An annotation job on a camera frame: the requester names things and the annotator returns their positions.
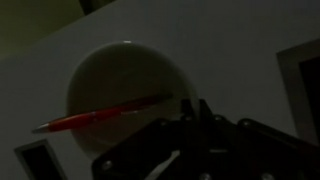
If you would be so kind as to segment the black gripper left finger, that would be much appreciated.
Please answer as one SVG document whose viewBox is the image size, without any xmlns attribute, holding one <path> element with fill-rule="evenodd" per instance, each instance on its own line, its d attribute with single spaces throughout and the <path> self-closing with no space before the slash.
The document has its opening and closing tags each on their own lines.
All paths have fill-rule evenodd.
<svg viewBox="0 0 320 180">
<path fill-rule="evenodd" d="M 198 99 L 183 99 L 179 105 L 179 119 L 158 118 L 99 155 L 91 165 L 93 180 L 144 180 L 173 151 L 182 150 L 200 104 Z"/>
</svg>

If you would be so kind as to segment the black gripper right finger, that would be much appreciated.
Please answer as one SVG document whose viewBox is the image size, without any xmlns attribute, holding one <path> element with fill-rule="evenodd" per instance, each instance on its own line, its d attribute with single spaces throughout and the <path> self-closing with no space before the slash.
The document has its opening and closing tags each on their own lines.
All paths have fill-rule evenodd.
<svg viewBox="0 0 320 180">
<path fill-rule="evenodd" d="M 250 118 L 236 124 L 199 100 L 200 117 L 246 163 L 242 180 L 320 180 L 319 147 Z"/>
</svg>

